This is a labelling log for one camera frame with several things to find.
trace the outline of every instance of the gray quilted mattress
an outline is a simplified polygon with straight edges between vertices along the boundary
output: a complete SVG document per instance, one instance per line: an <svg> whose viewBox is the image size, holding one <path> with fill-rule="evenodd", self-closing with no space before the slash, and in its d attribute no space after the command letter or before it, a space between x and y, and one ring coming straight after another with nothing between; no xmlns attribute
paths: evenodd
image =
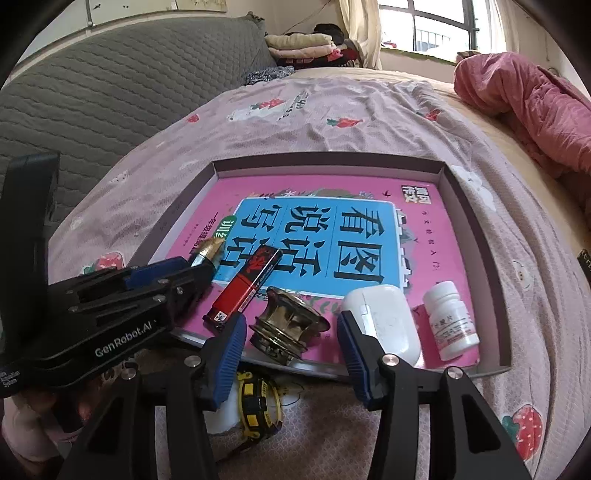
<svg viewBox="0 0 591 480"><path fill-rule="evenodd" d="M12 157L61 152L56 228L119 159L246 75L275 66L264 22L191 17L87 38L0 91L0 191Z"/></svg>

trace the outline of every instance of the window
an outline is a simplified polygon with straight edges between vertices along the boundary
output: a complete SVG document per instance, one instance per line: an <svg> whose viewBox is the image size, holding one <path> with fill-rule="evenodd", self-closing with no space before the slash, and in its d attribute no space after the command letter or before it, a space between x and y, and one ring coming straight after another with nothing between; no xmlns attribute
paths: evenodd
<svg viewBox="0 0 591 480"><path fill-rule="evenodd" d="M486 20L482 0L378 0L382 46L455 61L462 50L477 49L476 25Z"/></svg>

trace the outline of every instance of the blue title panel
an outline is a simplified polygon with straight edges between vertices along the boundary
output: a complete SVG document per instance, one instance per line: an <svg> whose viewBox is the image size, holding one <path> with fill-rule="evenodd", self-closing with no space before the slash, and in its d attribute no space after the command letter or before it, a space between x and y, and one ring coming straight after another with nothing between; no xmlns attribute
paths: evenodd
<svg viewBox="0 0 591 480"><path fill-rule="evenodd" d="M328 197L248 198L215 281L229 282L259 245L283 250L263 288L343 297L378 284L400 287L400 243L390 202Z"/></svg>

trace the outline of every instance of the bottle label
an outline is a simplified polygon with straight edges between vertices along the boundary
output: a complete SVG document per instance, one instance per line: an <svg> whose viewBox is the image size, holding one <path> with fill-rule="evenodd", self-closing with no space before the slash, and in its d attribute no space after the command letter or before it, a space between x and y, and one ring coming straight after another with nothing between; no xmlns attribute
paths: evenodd
<svg viewBox="0 0 591 480"><path fill-rule="evenodd" d="M447 309L437 317L431 316L430 323L439 350L476 333L476 327L465 305Z"/></svg>

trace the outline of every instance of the cardboard tray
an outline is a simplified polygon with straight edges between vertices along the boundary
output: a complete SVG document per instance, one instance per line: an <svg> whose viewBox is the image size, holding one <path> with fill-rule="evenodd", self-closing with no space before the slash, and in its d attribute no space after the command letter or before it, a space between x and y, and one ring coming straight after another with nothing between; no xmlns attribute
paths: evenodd
<svg viewBox="0 0 591 480"><path fill-rule="evenodd" d="M476 330L480 337L480 362L465 370L472 378L479 378L511 369L509 324L495 262L459 182L441 161L400 155L341 152L285 153L214 161L168 207L129 264L145 265L165 258L168 251L165 239L176 238L180 234L192 212L218 179L290 174L341 174L434 183L456 234L472 296ZM205 338L179 328L172 335L194 346L202 346L205 342ZM317 377L347 377L344 365L298 361L284 367L256 350L245 351L242 359Z"/></svg>

